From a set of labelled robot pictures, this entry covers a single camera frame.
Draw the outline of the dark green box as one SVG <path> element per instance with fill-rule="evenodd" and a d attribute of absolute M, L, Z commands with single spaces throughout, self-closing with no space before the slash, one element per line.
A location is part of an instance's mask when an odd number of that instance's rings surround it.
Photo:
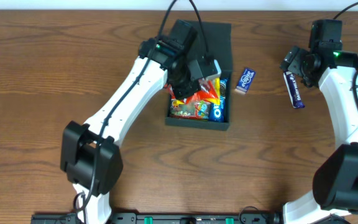
<path fill-rule="evenodd" d="M 176 126 L 184 128 L 198 128 L 226 131 L 230 127 L 231 115 L 231 91 L 229 90 L 231 84 L 231 77 L 233 72 L 233 56 L 231 44 L 231 24 L 221 22 L 203 22 L 199 25 L 197 21 L 187 21 L 198 32 L 204 31 L 207 37 L 209 53 L 213 56 L 218 65 L 220 75 L 213 75 L 210 80 L 225 80 L 226 86 L 220 87 L 219 92 L 224 96 L 224 101 L 221 103 L 223 110 L 219 113 L 217 106 L 212 106 L 210 115 L 218 115 L 217 121 L 210 121 L 208 119 L 188 119 L 175 118 L 169 114 L 165 117 L 165 124 L 167 126 Z"/>

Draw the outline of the purple Dairy Milk bar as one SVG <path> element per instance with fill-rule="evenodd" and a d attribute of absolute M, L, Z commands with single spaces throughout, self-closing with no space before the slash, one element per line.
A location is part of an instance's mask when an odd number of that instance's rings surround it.
<path fill-rule="evenodd" d="M 294 109 L 301 109 L 304 108 L 305 105 L 303 104 L 300 96 L 300 92 L 298 89 L 298 85 L 296 82 L 295 75 L 292 72 L 284 71 L 283 77 L 285 80 L 285 84 L 287 86 L 288 94 L 291 100 L 292 107 Z"/>

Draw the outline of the red Hacks candy bag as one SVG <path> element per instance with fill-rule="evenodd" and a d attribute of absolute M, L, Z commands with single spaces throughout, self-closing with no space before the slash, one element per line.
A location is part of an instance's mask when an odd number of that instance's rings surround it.
<path fill-rule="evenodd" d="M 215 88 L 214 83 L 209 80 L 201 80 L 199 81 L 201 90 L 197 91 L 193 95 L 189 96 L 188 98 L 184 98 L 182 100 L 178 100 L 175 98 L 173 93 L 173 89 L 171 85 L 166 84 L 164 89 L 166 89 L 172 100 L 176 100 L 179 105 L 188 104 L 194 101 L 207 101 L 209 103 L 220 103 L 219 94 Z"/>

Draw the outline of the Haribo gummy worms bag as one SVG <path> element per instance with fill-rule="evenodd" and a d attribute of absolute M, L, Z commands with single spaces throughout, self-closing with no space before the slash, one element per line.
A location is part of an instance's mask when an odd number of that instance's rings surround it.
<path fill-rule="evenodd" d="M 209 118 L 211 103 L 207 101 L 192 101 L 188 104 L 180 103 L 179 100 L 171 100 L 169 115 L 174 118 L 203 119 Z"/>

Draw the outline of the yellow Hacks candy bag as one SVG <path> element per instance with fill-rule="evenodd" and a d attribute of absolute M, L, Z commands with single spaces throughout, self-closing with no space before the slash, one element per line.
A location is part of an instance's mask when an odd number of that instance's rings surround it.
<path fill-rule="evenodd" d="M 214 103 L 215 105 L 220 105 L 220 78 L 215 78 L 213 81 L 213 87 L 214 87 L 214 90 L 215 90 L 215 94 L 216 94 L 216 97 L 214 97 L 211 102 Z"/>

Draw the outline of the blue Oreo cookie pack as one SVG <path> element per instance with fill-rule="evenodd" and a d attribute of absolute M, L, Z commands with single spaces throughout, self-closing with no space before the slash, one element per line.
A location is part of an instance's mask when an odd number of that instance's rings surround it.
<path fill-rule="evenodd" d="M 227 78 L 219 80 L 219 105 L 212 103 L 211 111 L 209 113 L 209 120 L 214 122 L 223 123 L 224 122 L 224 107 L 226 100 L 226 85 Z"/>

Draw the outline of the blue Eclipse mints box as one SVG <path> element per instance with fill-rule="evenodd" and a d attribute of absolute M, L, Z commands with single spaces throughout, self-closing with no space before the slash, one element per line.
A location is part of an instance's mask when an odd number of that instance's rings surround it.
<path fill-rule="evenodd" d="M 255 75 L 256 75 L 256 72 L 253 69 L 246 67 L 244 69 L 234 91 L 245 95 L 249 91 L 249 88 L 252 84 L 252 81 L 253 81 Z"/>

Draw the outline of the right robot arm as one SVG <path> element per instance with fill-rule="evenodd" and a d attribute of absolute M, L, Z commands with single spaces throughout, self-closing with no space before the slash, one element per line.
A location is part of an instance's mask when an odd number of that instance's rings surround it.
<path fill-rule="evenodd" d="M 345 223 L 358 214 L 358 55 L 342 49 L 341 33 L 339 20 L 314 21 L 309 47 L 294 46 L 280 65 L 294 108 L 303 104 L 296 77 L 321 91 L 335 137 L 311 191 L 283 206 L 281 223 Z"/>

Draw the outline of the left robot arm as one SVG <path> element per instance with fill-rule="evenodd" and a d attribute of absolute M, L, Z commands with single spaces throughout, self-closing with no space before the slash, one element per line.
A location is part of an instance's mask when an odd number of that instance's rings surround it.
<path fill-rule="evenodd" d="M 167 85 L 176 99 L 188 98 L 201 90 L 201 79 L 220 76 L 217 61 L 202 68 L 205 58 L 190 52 L 203 32 L 177 20 L 168 36 L 141 43 L 131 71 L 107 103 L 84 124 L 71 121 L 63 130 L 60 168 L 77 192 L 78 223 L 106 223 L 111 216 L 109 192 L 123 169 L 119 148 L 149 100 Z"/>

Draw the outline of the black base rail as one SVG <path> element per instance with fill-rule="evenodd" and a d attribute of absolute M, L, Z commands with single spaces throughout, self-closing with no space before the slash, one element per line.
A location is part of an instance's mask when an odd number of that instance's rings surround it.
<path fill-rule="evenodd" d="M 31 224 L 80 224 L 74 214 L 35 214 Z M 246 212 L 241 215 L 137 215 L 135 213 L 115 213 L 107 219 L 108 224 L 284 224 L 279 213 L 263 214 Z"/>

